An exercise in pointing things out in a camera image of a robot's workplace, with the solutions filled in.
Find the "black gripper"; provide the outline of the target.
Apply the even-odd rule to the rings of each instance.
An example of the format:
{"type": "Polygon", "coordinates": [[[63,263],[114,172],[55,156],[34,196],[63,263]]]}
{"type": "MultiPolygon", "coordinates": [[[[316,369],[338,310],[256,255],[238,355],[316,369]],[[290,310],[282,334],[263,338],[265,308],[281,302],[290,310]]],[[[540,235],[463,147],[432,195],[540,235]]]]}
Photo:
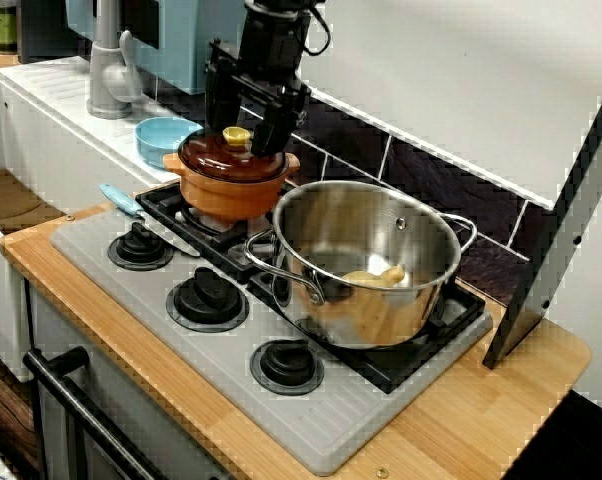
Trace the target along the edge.
{"type": "Polygon", "coordinates": [[[235,126],[246,100],[265,110],[254,128],[251,153],[282,152],[304,122],[307,88],[296,72],[310,24],[308,9],[248,9],[240,43],[215,38],[206,65],[206,125],[213,132],[235,126]]]}

